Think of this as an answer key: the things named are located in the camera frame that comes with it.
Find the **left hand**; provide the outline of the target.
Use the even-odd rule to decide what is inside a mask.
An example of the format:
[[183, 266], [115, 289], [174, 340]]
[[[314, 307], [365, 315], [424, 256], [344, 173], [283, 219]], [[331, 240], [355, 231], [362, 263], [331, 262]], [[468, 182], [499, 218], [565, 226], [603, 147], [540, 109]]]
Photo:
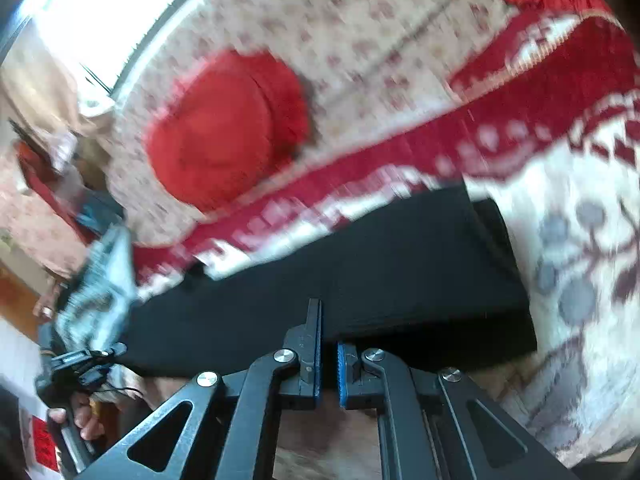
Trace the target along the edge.
[[49, 408], [48, 416], [57, 424], [64, 424], [72, 416], [74, 425], [85, 441], [98, 440], [105, 434], [105, 428], [99, 416], [93, 411], [90, 398], [81, 392], [70, 397], [70, 408]]

